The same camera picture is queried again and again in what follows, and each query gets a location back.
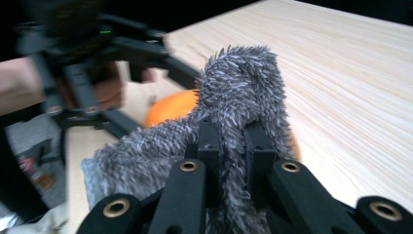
black bracket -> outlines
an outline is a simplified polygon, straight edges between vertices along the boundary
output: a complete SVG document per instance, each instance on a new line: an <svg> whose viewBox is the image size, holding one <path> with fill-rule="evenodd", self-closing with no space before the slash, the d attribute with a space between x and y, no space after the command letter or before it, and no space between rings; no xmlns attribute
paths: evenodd
<svg viewBox="0 0 413 234"><path fill-rule="evenodd" d="M93 84L99 81L98 71L107 62L128 61L131 78L136 82L141 81L141 71L147 67L166 69L169 78L186 89L195 89L195 78L200 77L198 71L169 54L163 41L165 33L132 20L101 15L81 41L52 37L40 24L26 24L23 28L18 50L33 60L46 95L43 111L62 129L94 126L120 138L139 126L116 109L99 110ZM56 76L63 76L70 85L77 109L66 108Z"/></svg>
<svg viewBox="0 0 413 234"><path fill-rule="evenodd" d="M265 209L272 233L411 233L413 215L382 197L363 197L354 209L335 200L301 163L279 158L261 124L245 127L247 189L256 209ZM198 144L187 145L185 159L175 163L166 187L144 199L140 232L205 233L206 210L219 205L225 151L209 117L201 120ZM101 213L98 205L88 216ZM78 233L94 232L87 217ZM96 228L104 219L94 219Z"/></svg>

orange ball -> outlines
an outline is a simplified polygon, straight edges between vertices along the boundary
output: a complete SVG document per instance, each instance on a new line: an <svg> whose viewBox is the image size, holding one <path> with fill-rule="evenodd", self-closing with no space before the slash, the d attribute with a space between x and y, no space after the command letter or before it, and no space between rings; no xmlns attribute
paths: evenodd
<svg viewBox="0 0 413 234"><path fill-rule="evenodd" d="M197 100L195 90L182 91L159 100L149 110L144 127L150 128L167 119L175 120L187 116L197 106Z"/></svg>

furry material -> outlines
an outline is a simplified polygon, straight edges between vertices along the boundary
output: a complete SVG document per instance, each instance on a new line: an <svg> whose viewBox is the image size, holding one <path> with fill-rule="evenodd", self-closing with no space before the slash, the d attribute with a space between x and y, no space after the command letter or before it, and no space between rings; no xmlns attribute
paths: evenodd
<svg viewBox="0 0 413 234"><path fill-rule="evenodd" d="M227 155L224 192L220 206L207 211L207 233L269 233L265 213L253 208L245 190L243 129L260 121L278 154L292 158L276 55L267 47L222 50L209 59L198 85L198 106L187 117L138 129L83 161L90 206L114 193L141 200L162 188L186 144L197 142L199 121L209 115Z"/></svg>

